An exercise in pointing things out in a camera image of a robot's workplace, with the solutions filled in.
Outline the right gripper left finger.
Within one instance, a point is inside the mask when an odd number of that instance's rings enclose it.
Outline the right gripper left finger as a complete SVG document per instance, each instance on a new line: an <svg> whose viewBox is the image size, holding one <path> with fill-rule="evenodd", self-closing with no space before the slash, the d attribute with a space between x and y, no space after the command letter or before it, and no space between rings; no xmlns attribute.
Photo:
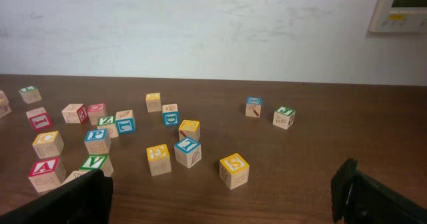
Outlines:
<svg viewBox="0 0 427 224"><path fill-rule="evenodd" d="M1 223L108 223L113 179L96 169L1 216Z"/></svg>

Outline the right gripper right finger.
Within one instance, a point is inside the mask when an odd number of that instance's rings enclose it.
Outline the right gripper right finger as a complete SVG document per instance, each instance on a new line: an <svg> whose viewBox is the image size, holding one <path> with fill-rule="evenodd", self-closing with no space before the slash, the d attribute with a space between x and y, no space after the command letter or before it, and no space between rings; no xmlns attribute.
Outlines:
<svg viewBox="0 0 427 224"><path fill-rule="evenodd" d="M358 170L349 158L331 179L332 219L337 223L426 224L426 209Z"/></svg>

